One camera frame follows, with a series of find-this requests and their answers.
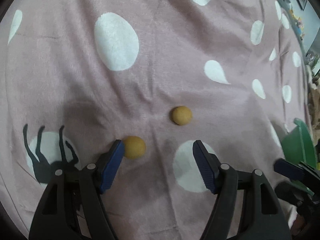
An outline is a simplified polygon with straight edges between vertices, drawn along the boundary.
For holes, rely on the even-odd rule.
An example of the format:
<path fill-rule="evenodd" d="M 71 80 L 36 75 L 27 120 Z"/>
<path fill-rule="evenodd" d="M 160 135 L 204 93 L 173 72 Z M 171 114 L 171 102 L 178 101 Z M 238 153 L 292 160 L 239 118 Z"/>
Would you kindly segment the plush toys pile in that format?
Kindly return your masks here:
<path fill-rule="evenodd" d="M 293 21 L 295 23 L 295 26 L 297 27 L 297 31 L 298 31 L 298 36 L 300 37 L 301 40 L 304 40 L 305 37 L 305 33 L 304 33 L 304 24 L 302 22 L 302 18 L 301 17 L 297 17 L 294 14 L 293 9 L 289 10 L 290 15 L 293 18 Z"/>

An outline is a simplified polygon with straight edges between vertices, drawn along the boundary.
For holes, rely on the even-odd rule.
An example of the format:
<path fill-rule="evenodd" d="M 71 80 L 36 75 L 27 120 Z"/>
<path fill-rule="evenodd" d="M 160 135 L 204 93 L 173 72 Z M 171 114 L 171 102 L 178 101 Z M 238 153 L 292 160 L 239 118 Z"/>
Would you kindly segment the tan round fruit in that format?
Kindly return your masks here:
<path fill-rule="evenodd" d="M 146 144 L 140 137 L 129 136 L 124 141 L 125 157 L 127 159 L 137 159 L 146 153 Z"/>
<path fill-rule="evenodd" d="M 184 126 L 191 122 L 193 113 L 186 106 L 178 106 L 171 111 L 171 119 L 175 124 Z"/>

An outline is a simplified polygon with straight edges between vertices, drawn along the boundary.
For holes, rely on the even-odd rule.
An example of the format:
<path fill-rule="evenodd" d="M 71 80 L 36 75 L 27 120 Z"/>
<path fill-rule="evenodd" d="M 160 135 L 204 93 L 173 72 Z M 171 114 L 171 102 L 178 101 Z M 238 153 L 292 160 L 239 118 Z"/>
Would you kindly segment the pink polka dot cloth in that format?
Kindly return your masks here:
<path fill-rule="evenodd" d="M 82 168 L 116 139 L 124 158 L 104 207 L 120 239 L 199 239 L 214 205 L 201 140 L 237 170 L 273 163 L 310 121 L 305 66 L 278 0 L 13 0 L 1 21 L 1 203 L 23 236 L 47 181 L 40 156 Z M 175 124 L 186 106 L 191 122 Z"/>

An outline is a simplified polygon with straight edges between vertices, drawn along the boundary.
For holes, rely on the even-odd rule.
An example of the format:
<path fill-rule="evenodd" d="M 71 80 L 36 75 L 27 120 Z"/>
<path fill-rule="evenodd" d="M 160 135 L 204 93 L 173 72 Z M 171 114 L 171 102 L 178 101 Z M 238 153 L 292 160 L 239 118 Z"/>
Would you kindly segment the green plastic bowl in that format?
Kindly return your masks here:
<path fill-rule="evenodd" d="M 316 150 L 306 123 L 299 118 L 295 118 L 293 123 L 294 129 L 280 142 L 285 159 L 293 164 L 303 162 L 316 168 Z"/>

